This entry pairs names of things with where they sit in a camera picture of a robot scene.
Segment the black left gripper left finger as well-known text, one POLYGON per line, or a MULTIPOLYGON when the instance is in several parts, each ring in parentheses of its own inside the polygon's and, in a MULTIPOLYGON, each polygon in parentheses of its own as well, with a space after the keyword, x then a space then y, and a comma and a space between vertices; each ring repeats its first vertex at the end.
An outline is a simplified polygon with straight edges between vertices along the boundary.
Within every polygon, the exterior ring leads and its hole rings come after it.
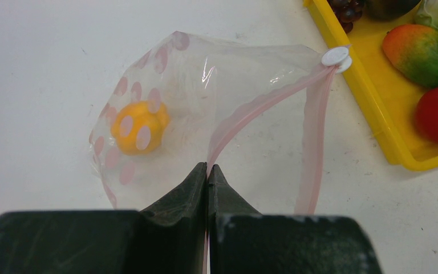
POLYGON ((205 273, 206 164, 141 211, 0 216, 0 273, 205 273))

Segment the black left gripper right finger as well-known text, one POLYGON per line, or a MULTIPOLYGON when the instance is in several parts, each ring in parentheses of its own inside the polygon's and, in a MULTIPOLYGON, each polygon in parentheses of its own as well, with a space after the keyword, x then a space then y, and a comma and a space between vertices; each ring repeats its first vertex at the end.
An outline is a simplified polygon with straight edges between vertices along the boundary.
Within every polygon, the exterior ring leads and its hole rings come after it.
POLYGON ((227 182, 208 179, 211 273, 381 273, 374 248, 352 218, 264 215, 227 182))

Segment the yellow bell pepper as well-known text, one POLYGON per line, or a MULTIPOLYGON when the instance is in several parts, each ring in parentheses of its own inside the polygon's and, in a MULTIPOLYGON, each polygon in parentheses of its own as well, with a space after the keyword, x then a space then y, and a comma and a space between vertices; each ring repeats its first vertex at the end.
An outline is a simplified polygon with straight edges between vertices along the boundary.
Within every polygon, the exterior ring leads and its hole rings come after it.
POLYGON ((150 106, 147 100, 134 102, 117 113, 111 135, 123 154, 144 155, 161 146, 170 116, 164 103, 156 112, 150 111, 150 106))

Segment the clear pink-dotted zip bag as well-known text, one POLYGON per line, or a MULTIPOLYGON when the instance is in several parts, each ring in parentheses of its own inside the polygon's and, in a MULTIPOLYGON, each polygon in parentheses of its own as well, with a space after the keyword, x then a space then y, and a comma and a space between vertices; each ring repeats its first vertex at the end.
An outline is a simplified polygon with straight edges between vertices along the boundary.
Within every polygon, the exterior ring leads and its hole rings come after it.
POLYGON ((320 54, 306 46, 249 47, 174 32, 119 79, 90 137, 92 161, 113 207, 141 211, 206 164, 206 267, 210 267, 208 179, 217 159, 249 123, 300 91, 300 186, 294 215, 312 215, 322 181, 326 106, 334 76, 352 65, 348 46, 320 54), (111 135, 117 113, 147 100, 170 122, 156 150, 128 156, 111 135))

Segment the yellow plastic tray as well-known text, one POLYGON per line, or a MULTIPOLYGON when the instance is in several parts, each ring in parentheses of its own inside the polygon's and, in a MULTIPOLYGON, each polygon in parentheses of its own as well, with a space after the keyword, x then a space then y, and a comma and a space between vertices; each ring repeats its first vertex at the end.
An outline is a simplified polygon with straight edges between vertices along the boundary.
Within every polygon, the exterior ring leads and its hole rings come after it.
POLYGON ((416 10, 388 22, 363 15, 345 33, 326 1, 304 1, 303 5, 328 47, 351 46, 353 64, 343 76, 389 164, 413 171, 437 168, 438 144, 422 137, 413 123, 415 106, 426 88, 402 76, 381 50, 386 34, 412 23, 416 10))

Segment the dark red grape bunch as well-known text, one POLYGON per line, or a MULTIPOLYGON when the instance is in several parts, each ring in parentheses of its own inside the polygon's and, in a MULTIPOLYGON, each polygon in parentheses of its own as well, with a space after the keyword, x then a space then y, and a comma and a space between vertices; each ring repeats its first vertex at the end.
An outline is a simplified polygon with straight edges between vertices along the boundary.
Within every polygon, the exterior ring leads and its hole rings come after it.
POLYGON ((334 15, 346 34, 354 28, 354 22, 363 15, 364 0, 328 0, 334 15))

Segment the green orange mango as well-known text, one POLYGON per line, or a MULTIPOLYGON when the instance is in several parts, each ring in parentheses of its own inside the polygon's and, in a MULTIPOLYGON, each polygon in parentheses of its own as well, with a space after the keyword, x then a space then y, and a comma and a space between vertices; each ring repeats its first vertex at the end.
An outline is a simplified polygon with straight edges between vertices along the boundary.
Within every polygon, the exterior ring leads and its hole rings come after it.
POLYGON ((382 41, 389 62, 410 81, 438 87, 438 31, 424 25, 405 24, 390 30, 382 41))

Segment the large purple eggplant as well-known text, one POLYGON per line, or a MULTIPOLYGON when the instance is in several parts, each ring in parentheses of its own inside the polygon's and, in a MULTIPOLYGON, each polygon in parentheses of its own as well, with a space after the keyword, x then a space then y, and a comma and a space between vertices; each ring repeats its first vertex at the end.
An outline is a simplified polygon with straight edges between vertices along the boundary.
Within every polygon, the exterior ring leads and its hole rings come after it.
POLYGON ((379 21, 400 18, 414 9, 421 0, 366 0, 367 14, 379 21))

